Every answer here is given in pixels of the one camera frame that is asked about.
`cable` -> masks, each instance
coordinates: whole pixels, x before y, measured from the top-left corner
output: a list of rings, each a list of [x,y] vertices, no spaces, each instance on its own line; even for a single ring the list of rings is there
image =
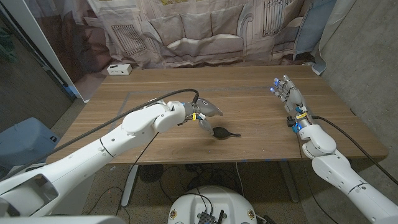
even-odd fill
[[[209,203],[210,203],[210,205],[211,205],[211,212],[210,212],[210,215],[213,214],[213,204],[211,203],[210,199],[208,199],[206,196],[204,196],[204,195],[199,195],[199,194],[195,194],[195,193],[185,193],[185,194],[183,194],[183,195],[181,195],[181,196],[184,196],[184,195],[196,195],[196,196],[204,197],[205,199],[207,199],[207,201],[209,201]]]
[[[92,208],[89,212],[87,212],[87,215],[89,215],[89,214],[94,210],[94,208],[97,206],[98,202],[101,200],[101,198],[104,196],[104,194],[105,194],[106,192],[108,192],[109,190],[111,190],[111,189],[119,189],[120,192],[123,193],[123,190],[122,190],[120,187],[110,187],[110,188],[106,189],[106,190],[104,191],[104,193],[102,193],[101,196],[99,196],[99,198],[98,198],[98,200],[95,202],[93,208]]]
[[[203,196],[202,196],[202,195],[200,194],[200,192],[199,192],[199,187],[197,187],[197,191],[198,191],[198,194],[199,194],[201,200],[202,200],[203,203],[205,204],[205,212],[207,213],[207,205],[206,205],[205,199],[203,199]]]
[[[259,215],[257,215],[257,214],[256,214],[256,217],[259,218],[259,219],[261,219],[262,221],[265,221],[266,223],[268,222],[265,218],[262,218],[261,216],[259,216]]]
[[[336,128],[339,132],[343,133],[351,142],[355,144],[356,147],[358,147],[359,150],[365,154],[365,156],[373,162],[374,165],[376,165],[384,174],[388,176],[396,185],[398,185],[398,181],[388,173],[380,164],[378,164],[372,157],[369,155],[349,134],[345,133],[341,128],[339,128],[337,125],[333,124],[331,121],[327,120],[326,118],[322,118],[320,116],[312,116],[312,119],[321,119],[322,121],[325,121],[326,123],[332,125],[334,128]]]
[[[242,184],[241,176],[239,175],[239,169],[238,169],[238,163],[237,162],[236,162],[236,172],[238,173],[239,181],[241,182],[242,196],[244,197],[243,184]]]
[[[165,174],[165,172],[166,172],[167,170],[169,170],[169,169],[171,169],[171,168],[173,168],[173,167],[176,167],[176,168],[179,170],[179,172],[180,172],[180,184],[181,184],[182,189],[184,189],[184,190],[186,191],[185,187],[183,186],[183,184],[182,184],[182,182],[181,182],[181,169],[180,169],[178,166],[171,166],[171,167],[166,168],[166,169],[163,171],[163,174],[160,176],[159,185],[160,185],[160,189],[163,191],[163,194],[164,194],[164,195],[167,197],[167,199],[169,199],[172,203],[174,203],[174,201],[172,200],[172,198],[171,198],[169,195],[167,195],[166,191],[163,189],[163,186],[162,186],[162,177],[163,177],[163,175]]]
[[[126,208],[124,208],[124,207],[122,207],[122,206],[120,206],[120,207],[123,208],[124,211],[127,213],[127,216],[129,217],[129,224],[131,224],[131,218],[130,218],[129,212],[126,210]]]
[[[99,125],[98,127],[93,128],[93,129],[87,131],[86,133],[84,133],[84,134],[82,134],[82,135],[80,135],[80,136],[78,136],[78,137],[76,137],[76,138],[74,138],[74,139],[72,139],[72,140],[66,142],[65,144],[61,145],[60,147],[57,147],[57,148],[55,148],[54,150],[52,150],[52,151],[50,151],[50,152],[44,154],[43,156],[40,156],[39,158],[33,160],[32,162],[29,162],[29,163],[27,163],[27,164],[21,166],[20,168],[18,168],[18,169],[16,169],[16,170],[12,171],[12,172],[10,172],[10,173],[8,173],[5,177],[3,177],[2,179],[0,179],[0,181],[6,180],[6,179],[12,177],[13,175],[19,173],[20,171],[22,171],[22,170],[28,168],[29,166],[31,166],[31,165],[33,165],[33,164],[35,164],[35,163],[41,161],[42,159],[45,159],[45,158],[47,158],[48,156],[51,156],[52,154],[58,152],[59,150],[65,148],[65,147],[67,147],[67,146],[69,146],[69,145],[71,145],[71,144],[73,144],[73,143],[75,143],[75,142],[77,142],[77,141],[79,141],[79,140],[81,140],[82,138],[84,138],[84,137],[86,137],[86,136],[88,136],[88,135],[93,134],[94,132],[96,132],[96,131],[98,131],[98,130],[104,128],[104,127],[106,127],[107,125],[112,124],[113,122],[119,120],[120,118],[126,116],[126,115],[129,114],[129,113],[132,113],[132,112],[134,112],[134,111],[136,111],[136,110],[138,110],[138,109],[141,109],[141,108],[143,108],[143,107],[145,107],[145,106],[151,105],[151,104],[155,103],[156,101],[163,100],[163,99],[166,98],[166,97],[175,95],[175,94],[177,94],[177,93],[187,92],[187,91],[191,91],[191,92],[196,93],[196,94],[195,94],[195,97],[194,97],[193,100],[192,100],[192,103],[196,103],[196,102],[198,101],[198,98],[199,98],[199,92],[198,92],[197,90],[194,90],[194,89],[177,90],[177,91],[173,91],[173,92],[171,92],[171,93],[165,94],[165,95],[163,95],[163,96],[161,96],[161,97],[159,97],[159,98],[155,98],[155,99],[153,99],[153,100],[148,101],[147,103],[141,104],[141,105],[139,105],[139,106],[137,106],[137,107],[135,107],[135,108],[133,108],[133,109],[131,109],[131,110],[128,110],[128,111],[124,112],[123,114],[118,115],[118,116],[116,116],[115,118],[113,118],[113,119],[111,119],[111,120],[109,120],[109,121],[107,121],[107,122],[105,122],[105,123]]]
[[[334,223],[338,224],[338,222],[336,222],[336,220],[334,220],[334,219],[321,207],[321,205],[319,204],[318,200],[315,198],[315,195],[313,194],[312,187],[311,187],[311,184],[310,184],[310,179],[308,178],[307,168],[305,168],[304,160],[303,160],[303,155],[302,155],[302,153],[301,153],[300,138],[299,138],[298,134],[296,134],[296,136],[297,136],[297,142],[298,142],[298,150],[300,151],[301,163],[302,163],[302,165],[303,165],[303,167],[304,167],[305,177],[306,177],[306,179],[307,179],[307,184],[308,184],[308,187],[310,188],[312,198],[314,199],[315,203],[317,203],[318,207],[323,211],[323,213],[325,213]]]
[[[152,141],[155,140],[155,138],[156,138],[156,136],[157,136],[158,134],[159,134],[159,133],[156,133],[155,136],[152,138],[152,140],[150,140],[150,142],[148,143],[148,145],[145,147],[145,149],[142,150],[141,154],[138,156],[138,158],[136,159],[136,161],[132,164],[132,166],[131,166],[131,168],[130,168],[130,171],[131,171],[131,169],[136,165],[137,161],[139,160],[139,158],[141,158],[141,156],[143,155],[143,153],[145,152],[145,150],[147,150],[148,146],[152,143]]]

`white box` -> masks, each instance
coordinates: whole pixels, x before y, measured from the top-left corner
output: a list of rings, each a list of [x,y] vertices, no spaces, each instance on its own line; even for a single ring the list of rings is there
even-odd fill
[[[130,64],[125,65],[110,65],[107,71],[110,75],[128,75],[132,68]]]

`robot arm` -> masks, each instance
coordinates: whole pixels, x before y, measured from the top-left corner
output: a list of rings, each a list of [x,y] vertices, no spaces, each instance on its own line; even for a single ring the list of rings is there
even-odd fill
[[[274,80],[270,91],[285,103],[291,115],[293,131],[304,141],[304,154],[312,159],[315,173],[342,191],[372,223],[392,223],[398,218],[398,206],[368,184],[350,166],[336,148],[335,140],[309,115],[304,97],[287,75]]]
[[[114,157],[148,143],[156,133],[186,122],[192,114],[198,114],[203,117],[200,121],[208,123],[205,116],[222,115],[222,112],[205,100],[167,104],[158,101],[128,114],[117,128],[63,159],[0,182],[0,217],[51,214],[64,196]],[[7,210],[1,214],[4,205]]]

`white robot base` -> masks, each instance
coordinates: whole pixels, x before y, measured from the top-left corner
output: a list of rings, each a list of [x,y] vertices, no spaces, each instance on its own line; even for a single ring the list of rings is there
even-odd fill
[[[208,185],[199,187],[199,192],[204,196],[207,214],[211,213],[211,205],[213,206],[213,213],[210,215],[212,221],[217,222],[221,210],[223,210],[224,218],[222,218],[221,224],[257,224],[253,206],[235,191],[226,187]],[[202,217],[205,215],[202,213],[206,210],[205,203],[197,194],[198,190],[192,189],[173,203],[169,212],[168,224],[210,223]]]

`table leg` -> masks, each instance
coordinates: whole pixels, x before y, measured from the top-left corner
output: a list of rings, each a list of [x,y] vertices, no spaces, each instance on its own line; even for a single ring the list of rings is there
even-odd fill
[[[278,164],[282,171],[282,175],[284,176],[285,184],[286,184],[287,190],[289,191],[289,196],[290,196],[291,201],[293,203],[299,202],[300,201],[299,194],[297,193],[297,189],[294,184],[294,180],[293,180],[292,172],[290,171],[289,163],[287,161],[279,161]]]
[[[123,207],[126,207],[130,202],[132,186],[136,181],[137,170],[138,170],[138,165],[130,166],[130,173],[127,176],[127,181],[126,185],[124,186],[124,192],[121,200],[121,205]]]

